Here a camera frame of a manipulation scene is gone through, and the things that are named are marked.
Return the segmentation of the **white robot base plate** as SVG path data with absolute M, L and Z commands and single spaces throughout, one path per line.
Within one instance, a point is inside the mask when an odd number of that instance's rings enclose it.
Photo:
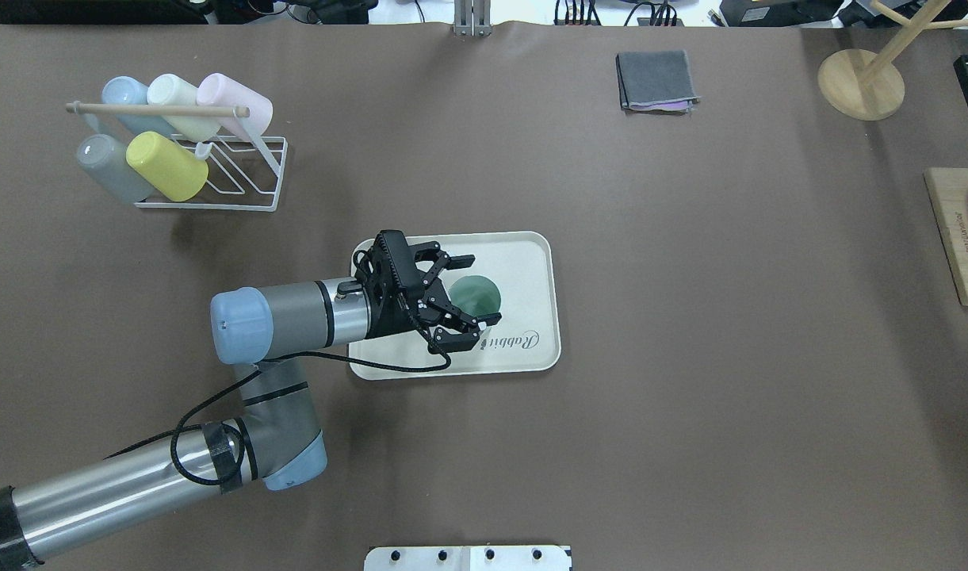
M 376 546 L 364 570 L 572 570 L 569 546 Z

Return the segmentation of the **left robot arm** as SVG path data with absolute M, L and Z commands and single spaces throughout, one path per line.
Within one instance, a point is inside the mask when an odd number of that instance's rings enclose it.
M 473 255 L 439 242 L 410 243 L 378 232 L 354 251 L 342 278 L 240 288 L 209 304 L 216 356 L 235 380 L 194 405 L 171 430 L 102 462 L 34 485 L 0 488 L 0 570 L 31 570 L 46 559 L 164 516 L 252 481 L 287 490 L 327 468 L 322 427 L 299 358 L 331 360 L 329 348 L 414 332 L 440 364 L 471 351 L 502 318 L 487 278 L 444 285 Z

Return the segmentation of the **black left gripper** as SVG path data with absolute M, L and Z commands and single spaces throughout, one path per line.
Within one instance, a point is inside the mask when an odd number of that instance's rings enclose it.
M 402 231 L 379 231 L 368 249 L 354 254 L 354 278 L 368 302 L 366 338 L 423 329 L 431 354 L 473 350 L 502 313 L 474 316 L 448 302 L 439 306 L 423 298 L 442 292 L 435 283 L 441 272 L 466 270 L 474 261 L 474 255 L 450 255 L 437 241 L 410 245 Z

